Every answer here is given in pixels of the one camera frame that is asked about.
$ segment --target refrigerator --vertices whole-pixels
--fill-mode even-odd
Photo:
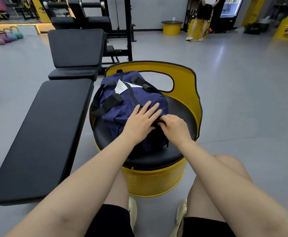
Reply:
[[[213,10],[211,28],[214,32],[234,29],[234,24],[243,0],[220,0]]]

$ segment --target blue kettlebell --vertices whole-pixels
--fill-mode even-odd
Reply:
[[[16,26],[11,26],[10,29],[11,29],[12,33],[15,34],[15,36],[18,39],[23,39],[23,34],[21,32],[19,32],[19,29]]]
[[[7,36],[12,40],[16,41],[18,38],[15,34],[12,33],[12,31],[9,28],[4,28],[3,31],[7,34]]]

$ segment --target navy gym bag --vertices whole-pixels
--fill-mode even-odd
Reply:
[[[134,108],[138,104],[142,108],[148,101],[151,101],[150,107],[159,102],[158,109],[162,110],[160,116],[168,114],[168,102],[158,89],[145,81],[137,71],[118,70],[116,74],[102,80],[92,102],[91,115],[102,117],[104,124],[116,139],[122,133]],[[136,149],[149,152],[168,144],[169,141],[157,122],[153,123],[156,129],[151,131]]]

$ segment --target glass refrigerator door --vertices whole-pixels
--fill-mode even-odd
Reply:
[[[225,0],[221,17],[235,17],[238,13],[242,0]]]

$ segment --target cream sneaker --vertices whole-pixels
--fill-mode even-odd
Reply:
[[[178,229],[180,226],[180,223],[183,219],[183,216],[187,212],[187,199],[184,199],[178,206],[177,208],[177,213],[176,213],[176,227],[174,231],[171,233],[170,237],[177,237]]]
[[[134,225],[137,218],[137,206],[135,200],[132,197],[128,198],[128,211],[130,213],[131,228],[134,230]]]

